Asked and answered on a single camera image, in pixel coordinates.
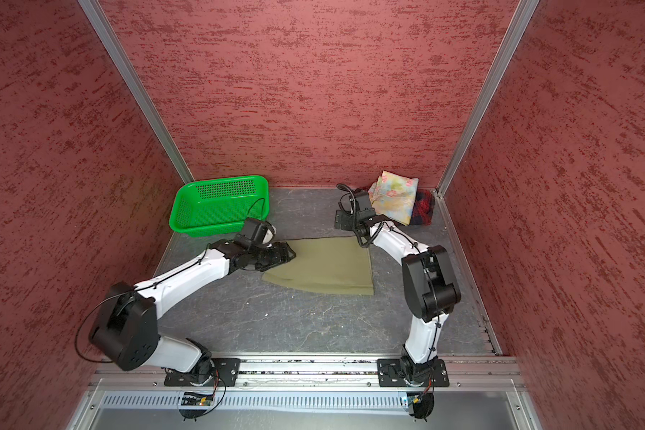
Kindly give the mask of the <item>olive green garment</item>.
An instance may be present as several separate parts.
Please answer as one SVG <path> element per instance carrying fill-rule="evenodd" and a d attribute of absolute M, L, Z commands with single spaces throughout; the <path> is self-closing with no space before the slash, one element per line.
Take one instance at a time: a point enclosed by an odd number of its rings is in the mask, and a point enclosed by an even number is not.
<path fill-rule="evenodd" d="M 356 238 L 297 239 L 288 245 L 296 257 L 265 272 L 263 281 L 316 294 L 374 294 L 370 251 Z"/>

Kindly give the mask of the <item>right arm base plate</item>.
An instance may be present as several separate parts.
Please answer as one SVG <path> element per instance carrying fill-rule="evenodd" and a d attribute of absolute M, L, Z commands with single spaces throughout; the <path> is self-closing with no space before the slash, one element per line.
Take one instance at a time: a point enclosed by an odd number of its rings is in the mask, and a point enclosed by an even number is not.
<path fill-rule="evenodd" d="M 444 360 L 434 358 L 415 364 L 408 356 L 398 359 L 382 358 L 376 362 L 379 385 L 388 387 L 446 388 L 450 380 Z"/>

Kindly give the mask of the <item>pastel floral skirt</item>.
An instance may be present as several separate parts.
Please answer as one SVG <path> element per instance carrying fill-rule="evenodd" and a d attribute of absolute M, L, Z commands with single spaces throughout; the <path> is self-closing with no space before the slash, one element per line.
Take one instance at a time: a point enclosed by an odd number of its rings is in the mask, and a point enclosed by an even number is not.
<path fill-rule="evenodd" d="M 384 171 L 368 190 L 372 207 L 402 225 L 410 224 L 419 180 Z"/>

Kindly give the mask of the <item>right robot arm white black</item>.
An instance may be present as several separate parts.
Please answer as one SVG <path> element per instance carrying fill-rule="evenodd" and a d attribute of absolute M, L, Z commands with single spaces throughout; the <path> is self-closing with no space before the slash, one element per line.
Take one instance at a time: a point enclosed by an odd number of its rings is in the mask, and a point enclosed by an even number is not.
<path fill-rule="evenodd" d="M 399 359 L 378 361 L 380 385 L 447 387 L 446 364 L 437 352 L 444 325 L 462 292 L 448 252 L 441 245 L 429 247 L 383 215 L 359 218 L 361 211 L 335 213 L 335 229 L 354 233 L 360 245 L 374 245 L 401 265 L 403 297 L 412 314 L 410 332 Z"/>

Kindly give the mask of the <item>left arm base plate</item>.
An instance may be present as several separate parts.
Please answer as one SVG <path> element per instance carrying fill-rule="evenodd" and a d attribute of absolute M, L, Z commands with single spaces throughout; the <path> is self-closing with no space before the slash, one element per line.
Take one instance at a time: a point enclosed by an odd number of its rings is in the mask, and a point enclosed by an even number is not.
<path fill-rule="evenodd" d="M 238 377 L 241 360 L 239 358 L 200 358 L 187 373 L 166 369 L 166 387 L 204 388 L 223 383 L 233 387 Z"/>

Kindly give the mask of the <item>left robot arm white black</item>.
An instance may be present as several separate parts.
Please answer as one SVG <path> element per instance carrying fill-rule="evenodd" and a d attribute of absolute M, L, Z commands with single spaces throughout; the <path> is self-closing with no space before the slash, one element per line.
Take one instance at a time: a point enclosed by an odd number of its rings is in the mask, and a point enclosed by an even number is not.
<path fill-rule="evenodd" d="M 89 343 L 123 371 L 161 367 L 185 386 L 219 382 L 209 349 L 159 332 L 159 319 L 203 287 L 240 270 L 266 272 L 296 258 L 286 242 L 245 245 L 218 241 L 188 263 L 130 286 L 119 282 L 91 312 Z"/>

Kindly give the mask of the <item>red plaid skirt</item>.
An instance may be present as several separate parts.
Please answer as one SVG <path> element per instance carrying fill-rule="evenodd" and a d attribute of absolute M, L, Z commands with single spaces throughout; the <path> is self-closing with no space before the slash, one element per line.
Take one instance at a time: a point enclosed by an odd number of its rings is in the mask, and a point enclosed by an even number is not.
<path fill-rule="evenodd" d="M 368 193 L 369 188 L 370 186 L 366 186 L 362 190 Z M 418 189 L 410 224 L 404 226 L 430 225 L 432 223 L 434 209 L 435 198 L 433 195 L 427 190 Z"/>

